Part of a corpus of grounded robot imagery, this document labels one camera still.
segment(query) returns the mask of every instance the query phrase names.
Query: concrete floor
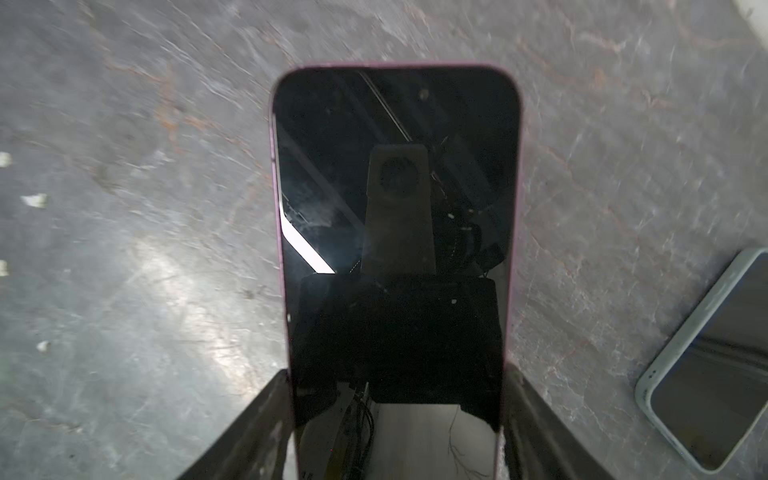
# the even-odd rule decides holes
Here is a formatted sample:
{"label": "concrete floor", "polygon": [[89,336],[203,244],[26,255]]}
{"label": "concrete floor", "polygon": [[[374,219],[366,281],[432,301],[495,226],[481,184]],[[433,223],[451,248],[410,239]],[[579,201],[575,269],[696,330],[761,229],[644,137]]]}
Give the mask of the concrete floor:
{"label": "concrete floor", "polygon": [[[286,364],[269,90],[363,59],[517,78],[508,353],[616,478],[700,477],[632,389],[768,243],[768,55],[729,2],[18,0],[0,45],[5,477],[173,478]],[[768,475],[766,431],[721,478]]]}

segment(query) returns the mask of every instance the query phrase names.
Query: black phone screen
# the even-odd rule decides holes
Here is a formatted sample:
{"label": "black phone screen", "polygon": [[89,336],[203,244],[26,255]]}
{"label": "black phone screen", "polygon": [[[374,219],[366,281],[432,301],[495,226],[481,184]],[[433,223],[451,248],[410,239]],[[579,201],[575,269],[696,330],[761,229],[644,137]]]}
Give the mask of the black phone screen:
{"label": "black phone screen", "polygon": [[650,404],[718,469],[768,402],[768,254],[760,254],[654,390]]}
{"label": "black phone screen", "polygon": [[279,83],[300,478],[493,475],[520,113],[493,68]]}

